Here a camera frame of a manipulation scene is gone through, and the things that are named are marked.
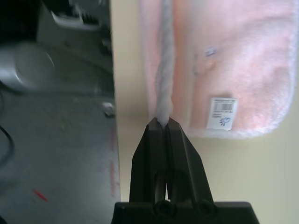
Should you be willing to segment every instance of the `gray object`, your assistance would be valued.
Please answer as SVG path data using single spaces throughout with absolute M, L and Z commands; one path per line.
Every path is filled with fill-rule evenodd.
M 0 81 L 24 92 L 113 96 L 113 75 L 54 47 L 23 42 L 0 48 Z

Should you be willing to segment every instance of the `fluffy towel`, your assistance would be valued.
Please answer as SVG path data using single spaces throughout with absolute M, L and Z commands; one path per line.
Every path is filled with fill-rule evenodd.
M 298 0 L 140 0 L 150 118 L 193 137 L 272 131 L 294 94 Z M 212 97 L 236 98 L 230 131 L 206 129 Z

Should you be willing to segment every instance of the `floor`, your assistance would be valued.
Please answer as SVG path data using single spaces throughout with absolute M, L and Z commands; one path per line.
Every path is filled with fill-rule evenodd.
M 41 14 L 39 42 L 112 72 L 97 39 L 97 33 L 57 27 L 47 10 Z M 13 137 L 15 153 L 0 170 L 0 215 L 9 224 L 111 223 L 120 201 L 118 149 L 115 120 L 104 116 L 102 103 L 114 99 L 3 95 L 0 124 Z M 6 148 L 0 133 L 0 156 Z

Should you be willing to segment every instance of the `white label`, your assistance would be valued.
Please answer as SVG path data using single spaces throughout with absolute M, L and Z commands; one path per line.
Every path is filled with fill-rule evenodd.
M 232 129 L 238 101 L 234 98 L 212 98 L 207 128 Z

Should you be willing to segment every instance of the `blurry background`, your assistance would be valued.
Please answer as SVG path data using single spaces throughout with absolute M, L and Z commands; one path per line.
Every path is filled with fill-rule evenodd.
M 111 47 L 102 44 L 110 39 L 109 2 L 78 4 L 98 18 L 99 30 L 60 27 L 39 0 L 1 0 L 0 52 L 29 41 L 76 57 L 113 81 Z M 5 66 L 0 56 L 0 81 Z M 111 222 L 120 200 L 115 120 L 102 105 L 114 105 L 111 93 L 19 91 L 1 85 L 0 125 L 15 143 L 0 167 L 0 216 L 7 223 Z M 7 145 L 0 132 L 0 156 Z

